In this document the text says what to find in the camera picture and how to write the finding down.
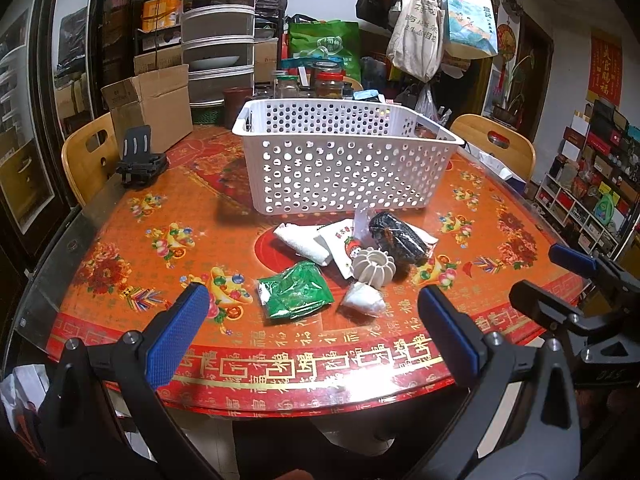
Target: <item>dining table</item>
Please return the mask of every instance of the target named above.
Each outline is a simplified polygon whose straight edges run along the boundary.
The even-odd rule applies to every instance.
[[[483,332],[526,344],[543,330],[509,301],[529,280],[573,302],[584,280],[548,259],[560,238],[498,176],[458,149],[423,208],[394,214],[436,237],[433,256],[382,289],[369,317],[340,306],[350,280],[321,268],[334,302],[288,322],[269,320],[257,280],[302,258],[274,236],[281,223],[326,225],[353,212],[265,216],[252,205],[242,138],[197,126],[167,152],[145,189],[120,176],[73,219],[37,269],[15,330],[54,360],[71,337],[116,341],[142,330],[190,283],[209,291],[206,320],[170,384],[169,406],[231,417],[309,416],[373,408],[453,382],[417,312],[437,285]],[[345,244],[353,237],[345,233]]]

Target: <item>drawer handle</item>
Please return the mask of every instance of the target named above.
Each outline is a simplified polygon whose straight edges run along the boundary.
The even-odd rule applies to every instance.
[[[25,165],[22,167],[21,170],[18,170],[18,173],[22,173],[24,170],[26,170],[32,163],[33,161],[31,160],[31,157],[29,157],[25,163]]]

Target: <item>perforated basket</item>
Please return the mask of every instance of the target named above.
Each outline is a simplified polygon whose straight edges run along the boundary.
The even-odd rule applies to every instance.
[[[436,138],[417,137],[417,125]],[[233,133],[267,215],[424,207],[464,143],[408,108],[331,99],[248,102]]]

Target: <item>jar with red lid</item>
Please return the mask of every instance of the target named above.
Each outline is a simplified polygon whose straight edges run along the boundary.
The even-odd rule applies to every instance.
[[[316,97],[321,99],[342,99],[341,73],[319,72],[316,74]]]

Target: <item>screw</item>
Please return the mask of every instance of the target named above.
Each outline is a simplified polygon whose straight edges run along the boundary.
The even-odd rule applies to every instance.
[[[140,339],[140,332],[137,330],[130,330],[124,336],[122,336],[122,340],[127,345],[135,345]]]
[[[546,345],[551,348],[551,350],[553,352],[558,352],[560,350],[562,350],[562,345],[560,344],[560,342],[558,341],[558,339],[556,338],[552,338],[549,341],[546,342]]]
[[[491,346],[500,346],[503,342],[502,336],[499,332],[491,332],[485,336],[485,340]]]
[[[72,337],[71,339],[67,339],[65,343],[65,347],[68,350],[75,350],[80,346],[80,340],[77,337]]]

